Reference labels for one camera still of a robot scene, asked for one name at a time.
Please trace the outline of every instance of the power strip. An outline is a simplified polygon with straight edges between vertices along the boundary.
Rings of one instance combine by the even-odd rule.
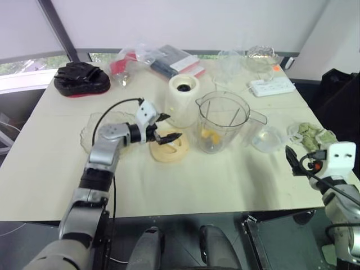
[[[274,77],[269,82],[253,80],[249,83],[249,87],[257,97],[290,93],[296,89],[288,77]]]

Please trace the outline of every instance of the clear plastic pitcher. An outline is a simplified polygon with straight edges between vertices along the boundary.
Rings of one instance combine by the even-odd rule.
[[[249,119],[266,124],[267,118],[250,109],[238,95],[215,91],[196,100],[199,106],[196,137],[200,148],[214,154],[223,150]]]

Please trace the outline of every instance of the black cable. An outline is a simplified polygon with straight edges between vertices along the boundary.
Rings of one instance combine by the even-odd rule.
[[[101,117],[99,118],[99,120],[97,121],[96,125],[95,125],[95,128],[94,128],[94,131],[92,133],[92,146],[95,144],[95,134],[96,134],[96,131],[100,125],[100,122],[103,120],[103,118],[107,115],[107,113],[109,111],[111,111],[111,109],[113,109],[114,107],[122,104],[122,103],[125,103],[125,102],[129,102],[129,101],[138,101],[139,104],[142,103],[143,99],[142,98],[128,98],[127,100],[121,100],[115,104],[113,104],[110,108],[108,108],[102,115]],[[109,242],[109,249],[108,249],[108,252],[109,254],[108,255],[105,255],[105,261],[101,267],[101,269],[106,269],[107,268],[107,265],[109,263],[109,257],[111,255],[111,249],[113,247],[113,239],[114,239],[114,234],[115,234],[115,216],[116,216],[116,181],[115,181],[115,176],[112,178],[112,182],[113,182],[113,185],[114,185],[114,206],[113,206],[113,211],[112,211],[112,228],[111,228],[111,237],[110,237],[110,242]]]
[[[315,180],[319,181],[320,183],[323,183],[324,185],[326,185],[328,188],[331,188],[332,190],[336,191],[337,193],[343,195],[344,197],[346,197],[347,199],[349,199],[350,201],[352,201],[353,203],[357,204],[358,206],[360,206],[360,202],[357,201],[356,199],[354,199],[353,197],[351,197],[350,195],[346,194],[344,191],[338,189],[337,187],[333,186],[332,184],[328,183],[327,181],[321,179],[320,177],[317,177],[315,174],[309,172],[308,170],[306,170],[303,166],[303,161],[305,159],[309,158],[308,156],[303,156],[300,161],[299,161],[299,166],[300,169],[307,174],[308,176],[314,178]]]
[[[325,229],[325,234],[331,242],[334,242],[334,239],[330,236],[329,231],[332,228],[336,228],[336,227],[360,227],[360,223],[337,223],[327,226]]]

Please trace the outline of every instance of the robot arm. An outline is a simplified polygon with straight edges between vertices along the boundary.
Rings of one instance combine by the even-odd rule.
[[[161,138],[156,122],[170,117],[159,114],[154,106],[142,100],[136,124],[104,125],[98,131],[81,177],[79,187],[67,207],[59,226],[59,240],[46,246],[24,270],[83,270],[89,262],[91,248],[104,243],[109,218],[106,205],[120,150],[133,142],[172,142],[181,133]]]
[[[354,167],[355,151],[355,143],[333,143],[326,150],[310,153],[298,161],[294,150],[286,146],[286,158],[294,176],[307,176],[310,185],[321,192],[325,213],[334,227],[336,256],[360,266],[360,194],[356,186],[345,181]],[[308,164],[311,170],[305,170],[302,166],[305,158],[312,160]],[[357,202],[331,189],[329,184]]]

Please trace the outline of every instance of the beige tabletop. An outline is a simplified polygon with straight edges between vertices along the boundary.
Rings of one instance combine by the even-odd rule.
[[[204,65],[211,71],[212,62]],[[202,94],[215,89],[210,75],[200,78]],[[237,86],[246,89],[245,82],[246,76],[241,76]],[[136,74],[127,89],[112,86],[107,93],[91,97],[62,97],[51,83],[0,167],[0,220],[60,220],[87,159],[80,132],[91,113],[139,96],[161,110],[166,89],[166,80],[151,71]],[[294,123],[320,125],[297,91],[256,98],[245,90],[241,95],[252,109],[265,115],[282,114]],[[116,111],[134,113],[136,105],[119,106]],[[169,125],[162,123],[159,128]],[[117,217],[323,206],[321,194],[305,177],[292,176],[284,148],[261,153],[252,145],[245,146],[242,133],[215,155],[202,152],[192,142],[185,158],[171,164],[155,161],[148,144],[132,146],[120,158],[115,173]],[[301,146],[291,146],[298,156],[305,154]],[[348,183],[360,187],[353,173]],[[108,209],[112,210],[112,189],[110,192]]]

